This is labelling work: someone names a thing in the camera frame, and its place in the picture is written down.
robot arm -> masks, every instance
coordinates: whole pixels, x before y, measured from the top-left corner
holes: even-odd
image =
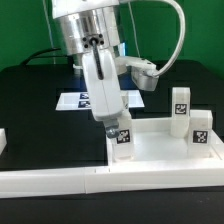
[[[173,0],[161,1],[177,4]],[[109,138],[119,136],[117,119],[124,110],[118,82],[119,68],[132,66],[132,79],[143,90],[153,91],[160,74],[147,60],[116,57],[114,48],[124,41],[118,18],[120,2],[52,0],[53,17],[60,24],[66,54],[80,58],[93,116],[96,121],[104,123]]]

paper sheet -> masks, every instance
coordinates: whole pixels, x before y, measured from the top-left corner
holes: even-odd
[[[142,97],[138,90],[129,90],[127,92],[128,92],[129,108],[144,107]],[[89,96],[87,92],[62,93],[56,107],[57,111],[90,110],[90,109],[91,105],[89,102]]]

green wall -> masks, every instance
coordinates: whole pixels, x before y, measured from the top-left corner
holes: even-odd
[[[187,21],[187,35],[179,59],[197,60],[224,78],[223,0],[177,0]],[[179,35],[175,11],[156,2],[132,3],[141,57],[167,60]],[[137,56],[127,5],[121,7],[128,54]],[[51,23],[51,6],[48,2]],[[58,46],[53,27],[55,45]],[[49,48],[42,0],[0,0],[0,70],[19,64],[33,52]]]

black-and-white pattern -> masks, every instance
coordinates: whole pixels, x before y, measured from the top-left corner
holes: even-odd
[[[88,93],[80,93],[80,100],[88,100],[89,94]]]
[[[90,108],[90,102],[89,101],[80,101],[78,108]]]
[[[175,104],[175,114],[187,114],[187,104]]]
[[[130,131],[129,130],[122,130],[120,131],[120,135],[117,138],[117,144],[124,144],[131,141],[130,138]]]
[[[208,131],[193,131],[193,143],[208,143]]]

white base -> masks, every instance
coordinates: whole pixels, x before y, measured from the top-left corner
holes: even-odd
[[[224,144],[212,133],[211,157],[194,159],[187,141],[169,135],[170,118],[133,120],[135,159],[109,165],[0,173],[0,197],[224,185]]]

